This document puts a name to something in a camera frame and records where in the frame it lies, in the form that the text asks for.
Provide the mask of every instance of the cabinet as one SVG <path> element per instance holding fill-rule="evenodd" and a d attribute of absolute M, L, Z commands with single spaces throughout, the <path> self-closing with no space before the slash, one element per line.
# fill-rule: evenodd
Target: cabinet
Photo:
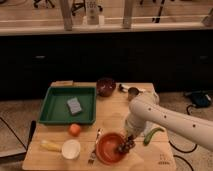
<path fill-rule="evenodd" d="M 153 82 L 156 91 L 213 87 L 213 31 L 0 37 L 1 98 L 44 97 L 52 81 Z"/>

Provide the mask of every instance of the wooden table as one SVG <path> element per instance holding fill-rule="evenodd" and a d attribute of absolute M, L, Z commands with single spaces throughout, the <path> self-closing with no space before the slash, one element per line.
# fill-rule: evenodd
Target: wooden table
<path fill-rule="evenodd" d="M 95 83 L 74 83 L 77 86 L 95 86 Z M 154 90 L 151 83 L 126 83 L 130 86 Z M 24 170 L 73 170 L 73 171 L 174 171 L 176 170 L 173 154 L 168 143 L 167 132 L 158 132 L 151 143 L 145 147 L 143 137 L 136 139 L 136 147 L 119 163 L 108 166 L 95 160 L 93 165 L 87 163 L 98 128 L 102 133 L 123 132 L 124 120 L 129 113 L 127 93 L 117 89 L 110 97 L 97 97 L 96 121 L 93 125 L 83 126 L 79 137 L 68 133 L 68 125 L 49 126 L 37 124 L 32 142 L 23 162 Z M 42 140 L 63 144 L 68 139 L 77 139 L 81 144 L 80 156 L 76 160 L 67 160 L 59 152 L 52 152 L 40 146 Z"/>

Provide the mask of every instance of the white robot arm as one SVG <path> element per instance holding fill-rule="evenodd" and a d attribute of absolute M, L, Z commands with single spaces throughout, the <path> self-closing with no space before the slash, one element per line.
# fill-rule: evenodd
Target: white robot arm
<path fill-rule="evenodd" d="M 158 103 L 158 95 L 148 91 L 130 102 L 130 114 L 125 120 L 129 135 L 136 138 L 150 121 L 213 151 L 213 122 L 165 109 Z"/>

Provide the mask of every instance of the kitchen utensil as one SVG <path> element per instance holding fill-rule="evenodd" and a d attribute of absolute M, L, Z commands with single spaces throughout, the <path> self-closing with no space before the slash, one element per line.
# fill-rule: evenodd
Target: kitchen utensil
<path fill-rule="evenodd" d="M 91 152 L 90 158 L 89 158 L 89 160 L 88 160 L 88 163 L 89 163 L 89 164 L 93 164 L 94 161 L 95 161 L 95 158 L 96 158 L 96 153 L 95 153 L 95 151 L 96 151 L 96 144 L 98 143 L 98 139 L 99 139 L 100 135 L 101 135 L 101 129 L 99 128 L 98 131 L 97 131 L 96 139 L 95 139 L 95 146 L 94 146 L 94 149 L 93 149 L 93 151 Z"/>

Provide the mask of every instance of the wooden bowl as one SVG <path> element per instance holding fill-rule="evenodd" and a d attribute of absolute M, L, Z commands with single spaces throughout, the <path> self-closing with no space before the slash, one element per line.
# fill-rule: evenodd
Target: wooden bowl
<path fill-rule="evenodd" d="M 96 144 L 96 156 L 104 164 L 112 165 L 122 160 L 126 154 L 117 151 L 117 147 L 124 143 L 123 135 L 110 132 L 102 135 Z"/>
<path fill-rule="evenodd" d="M 97 93 L 102 97 L 109 97 L 116 88 L 115 80 L 112 78 L 101 78 L 96 83 Z"/>

